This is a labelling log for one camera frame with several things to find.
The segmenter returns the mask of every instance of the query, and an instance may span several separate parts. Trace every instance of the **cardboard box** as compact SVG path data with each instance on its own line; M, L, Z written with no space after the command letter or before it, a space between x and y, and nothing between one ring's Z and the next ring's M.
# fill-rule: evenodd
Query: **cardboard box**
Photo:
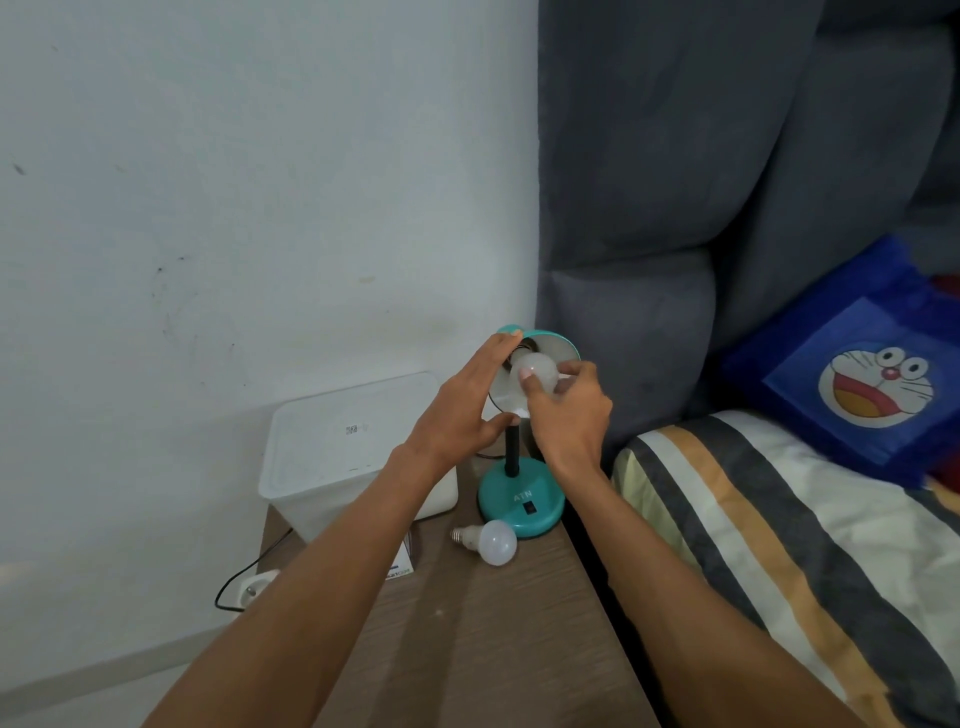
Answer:
M414 572L414 564L410 559L410 533L408 532L400 544L400 550L396 553L394 564L387 571L387 579L396 579L398 576L406 576Z

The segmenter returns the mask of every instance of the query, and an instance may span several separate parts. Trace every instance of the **lamp base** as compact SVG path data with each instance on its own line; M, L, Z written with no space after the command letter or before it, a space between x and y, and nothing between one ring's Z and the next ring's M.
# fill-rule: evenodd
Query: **lamp base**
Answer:
M545 463L521 457L520 472L509 477L505 463L494 465L480 481L477 503L487 521L505 521L520 539L546 533L564 512L566 498Z

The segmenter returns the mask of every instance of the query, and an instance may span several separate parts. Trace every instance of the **wooden nightstand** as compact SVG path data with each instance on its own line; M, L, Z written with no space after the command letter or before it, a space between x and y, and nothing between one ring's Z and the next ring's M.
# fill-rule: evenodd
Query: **wooden nightstand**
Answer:
M660 725L561 523L499 569L450 541L481 522L491 464L461 464L457 507L414 524L415 571L383 585L317 725ZM271 509L264 544L286 528ZM261 569L302 548L291 537Z

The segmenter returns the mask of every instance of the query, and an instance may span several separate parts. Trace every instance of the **light bulb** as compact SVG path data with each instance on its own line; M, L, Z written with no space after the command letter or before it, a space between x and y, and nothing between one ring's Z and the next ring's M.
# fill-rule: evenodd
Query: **light bulb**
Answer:
M478 551L480 558L492 567L502 567L516 553L516 533L504 521L454 528L450 538L455 544Z
M557 382L560 380L560 373L557 371L557 365L553 359L540 352L529 352L511 359L510 385L516 393L526 398L523 387L520 386L520 371L524 369L532 370L537 375L537 379L540 380L540 384L543 385L543 391L548 395L553 394L553 390L557 388Z

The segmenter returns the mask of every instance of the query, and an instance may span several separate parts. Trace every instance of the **person's right hand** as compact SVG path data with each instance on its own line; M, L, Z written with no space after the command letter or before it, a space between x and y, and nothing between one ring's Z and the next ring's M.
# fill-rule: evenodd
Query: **person's right hand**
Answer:
M530 370L517 373L537 445L558 479L596 472L613 403L600 389L592 362L566 361L557 369L576 378L561 379L557 391L562 394L555 395L544 392Z

